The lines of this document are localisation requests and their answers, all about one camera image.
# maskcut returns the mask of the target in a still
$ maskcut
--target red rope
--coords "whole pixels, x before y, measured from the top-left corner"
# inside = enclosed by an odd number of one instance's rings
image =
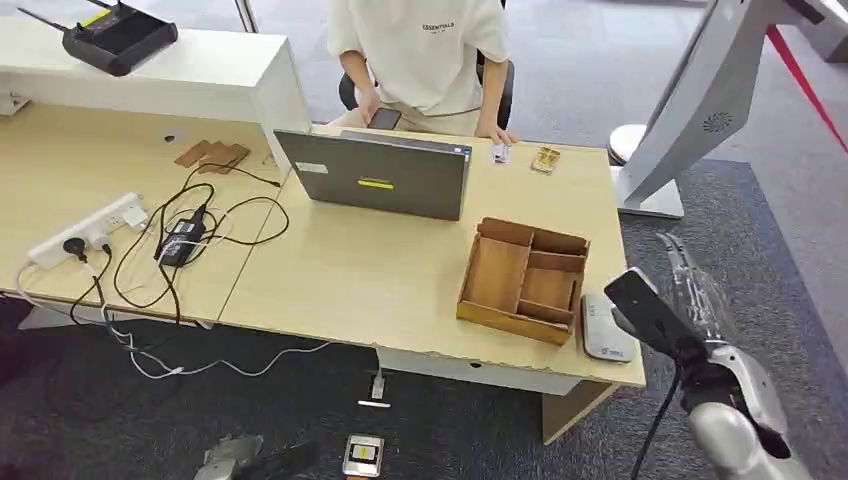
[[[789,72],[792,73],[793,77],[795,77],[795,81],[798,82],[798,86],[804,91],[804,94],[807,96],[810,104],[812,104],[813,108],[819,112],[819,116],[836,138],[836,141],[842,145],[842,149],[845,150],[845,153],[848,153],[848,145],[845,144],[845,140],[843,140],[842,136],[839,135],[836,125],[833,124],[833,120],[830,119],[830,115],[827,114],[827,110],[824,109],[824,105],[822,105],[819,97],[816,96],[816,92],[813,91],[810,81],[807,80],[806,76],[804,76],[804,72],[801,71],[801,66],[798,65],[795,57],[792,56],[792,52],[789,51],[789,46],[786,44],[786,40],[784,40],[783,35],[780,34],[780,30],[778,30],[774,25],[769,26],[768,37],[769,40],[771,40],[772,45],[774,45],[775,50],[777,50],[778,55],[780,55],[780,58],[783,59],[783,63],[785,63],[786,67],[789,68]]]

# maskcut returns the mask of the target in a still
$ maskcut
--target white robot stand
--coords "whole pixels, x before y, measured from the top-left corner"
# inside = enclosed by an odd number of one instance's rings
[[[748,121],[763,43],[771,25],[813,23],[805,0],[711,0],[647,125],[609,140],[619,211],[682,218],[675,177]]]

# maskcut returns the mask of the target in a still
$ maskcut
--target vent grille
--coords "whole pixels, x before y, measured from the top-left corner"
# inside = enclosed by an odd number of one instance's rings
[[[704,120],[704,131],[707,133],[719,133],[727,130],[733,125],[733,115],[729,112],[716,112]]]

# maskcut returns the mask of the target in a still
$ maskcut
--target metal pole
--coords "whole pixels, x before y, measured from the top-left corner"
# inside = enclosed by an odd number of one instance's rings
[[[235,2],[244,31],[247,33],[259,33],[259,26],[256,23],[256,17],[253,16],[253,8],[250,6],[250,0],[235,0]]]

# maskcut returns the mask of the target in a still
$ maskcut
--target table surface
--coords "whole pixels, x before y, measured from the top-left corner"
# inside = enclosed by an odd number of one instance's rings
[[[167,143],[166,135],[176,139]],[[124,194],[140,194],[148,210],[170,198],[190,172],[174,164],[174,159],[202,139],[245,145],[251,154],[241,166],[280,180],[268,143],[259,126],[252,123],[48,105],[27,105],[13,117],[0,120],[4,178],[0,189],[0,204],[4,206],[0,290],[14,290],[13,277],[26,261],[27,250]],[[236,172],[192,178],[192,183],[201,181],[216,188],[213,207],[226,208],[258,195],[275,198],[280,192]],[[197,195],[186,195],[182,208],[196,207],[205,193],[205,189],[198,189]],[[240,208],[232,215],[231,236],[255,240],[270,211],[269,202]],[[123,255],[136,237],[128,227],[113,233],[110,244],[116,257]],[[154,238],[146,240],[129,256],[119,278],[122,290],[146,285],[130,292],[135,301],[155,298],[165,287],[156,274],[154,243]],[[250,247],[224,242],[210,247],[201,261],[183,269],[177,281],[183,317],[217,319],[249,252]],[[105,254],[90,255],[90,260],[99,269]],[[150,316],[173,314],[169,297],[143,311],[130,307],[114,293],[112,275],[105,278],[110,305]],[[75,260],[49,271],[30,267],[22,280],[31,295],[65,302],[73,301],[90,285],[90,277]],[[95,297],[92,294],[88,299],[93,302]]]
[[[338,134],[329,126],[314,131]],[[444,136],[393,132],[446,141]],[[625,268],[606,152],[554,146],[553,175],[528,165],[538,144],[511,148],[508,165],[491,160],[491,143],[473,147],[462,219],[448,222],[309,199],[292,173],[280,194],[291,227],[252,250],[220,321],[278,333],[382,346],[644,385],[639,355],[626,364],[588,357],[578,327],[562,347],[456,319],[456,301],[477,223],[487,216],[589,239],[584,292],[601,292]],[[280,223],[269,218],[264,229]]]

